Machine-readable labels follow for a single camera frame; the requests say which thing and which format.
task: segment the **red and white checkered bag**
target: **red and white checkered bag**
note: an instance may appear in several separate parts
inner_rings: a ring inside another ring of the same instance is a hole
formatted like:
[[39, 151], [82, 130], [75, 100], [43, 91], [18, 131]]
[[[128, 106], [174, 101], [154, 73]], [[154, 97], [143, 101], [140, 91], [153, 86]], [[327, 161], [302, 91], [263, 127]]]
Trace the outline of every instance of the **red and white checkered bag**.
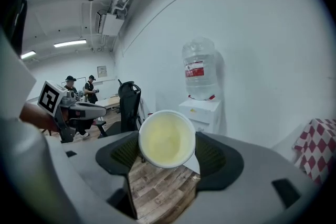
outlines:
[[311, 120], [293, 148], [302, 153], [295, 165], [321, 185], [336, 159], [336, 120]]

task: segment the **red and white label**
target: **red and white label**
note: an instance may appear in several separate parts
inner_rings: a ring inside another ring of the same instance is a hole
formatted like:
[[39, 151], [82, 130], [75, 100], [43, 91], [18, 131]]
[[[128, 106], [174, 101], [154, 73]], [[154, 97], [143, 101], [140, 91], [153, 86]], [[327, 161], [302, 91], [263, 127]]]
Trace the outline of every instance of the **red and white label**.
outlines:
[[185, 66], [185, 76], [187, 78], [204, 76], [203, 62], [201, 61], [201, 62], [188, 63]]

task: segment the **water bottle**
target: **water bottle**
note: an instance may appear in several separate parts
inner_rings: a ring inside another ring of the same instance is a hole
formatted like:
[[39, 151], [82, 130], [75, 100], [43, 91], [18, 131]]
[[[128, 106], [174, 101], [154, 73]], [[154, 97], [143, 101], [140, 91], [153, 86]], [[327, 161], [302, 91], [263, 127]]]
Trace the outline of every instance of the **water bottle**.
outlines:
[[186, 89], [191, 98], [212, 99], [218, 92], [215, 45], [204, 37], [186, 43], [182, 49]]

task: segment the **cup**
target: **cup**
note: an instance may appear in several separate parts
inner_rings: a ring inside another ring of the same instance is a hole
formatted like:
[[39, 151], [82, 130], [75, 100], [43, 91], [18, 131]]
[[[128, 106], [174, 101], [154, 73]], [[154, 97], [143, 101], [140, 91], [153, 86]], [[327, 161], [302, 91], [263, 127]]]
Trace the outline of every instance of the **cup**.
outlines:
[[184, 164], [195, 151], [192, 122], [173, 110], [161, 110], [149, 116], [139, 130], [139, 148], [144, 158], [161, 168]]

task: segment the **office chair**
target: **office chair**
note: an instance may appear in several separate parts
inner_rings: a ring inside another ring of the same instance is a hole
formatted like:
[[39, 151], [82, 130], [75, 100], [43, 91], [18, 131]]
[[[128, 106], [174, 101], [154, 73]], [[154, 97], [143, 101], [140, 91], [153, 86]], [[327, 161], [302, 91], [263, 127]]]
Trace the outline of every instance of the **office chair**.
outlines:
[[118, 94], [120, 97], [121, 121], [113, 123], [106, 131], [103, 129], [106, 121], [96, 121], [95, 125], [101, 133], [98, 138], [138, 130], [136, 120], [138, 118], [141, 89], [134, 84], [134, 81], [129, 81], [120, 85]]

